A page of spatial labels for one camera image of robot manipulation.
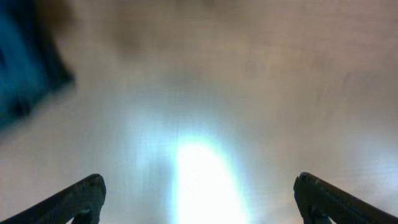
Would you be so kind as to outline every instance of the shiny floor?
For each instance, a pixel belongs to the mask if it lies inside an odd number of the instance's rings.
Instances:
[[[102,223],[301,223],[301,171],[398,215],[398,1],[54,2],[76,87],[1,139],[0,219],[92,173]]]

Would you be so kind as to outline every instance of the brown floor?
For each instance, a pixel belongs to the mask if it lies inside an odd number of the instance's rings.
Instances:
[[[41,8],[77,86],[1,142],[0,219],[100,173],[102,223],[300,223],[304,170],[398,215],[398,1]]]

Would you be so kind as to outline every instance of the blurry surface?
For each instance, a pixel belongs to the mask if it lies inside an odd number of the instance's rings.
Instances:
[[[77,91],[1,140],[0,219],[100,173],[102,223],[300,223],[303,170],[398,215],[397,1],[65,9]]]

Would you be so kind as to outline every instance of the wooden floor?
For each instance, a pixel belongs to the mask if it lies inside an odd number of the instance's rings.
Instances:
[[[1,139],[0,219],[92,173],[102,223],[300,223],[301,171],[398,215],[398,1],[54,2],[76,87]]]

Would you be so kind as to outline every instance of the teal object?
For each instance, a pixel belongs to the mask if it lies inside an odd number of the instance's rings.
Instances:
[[[0,0],[0,130],[71,82],[37,22],[33,0]]]

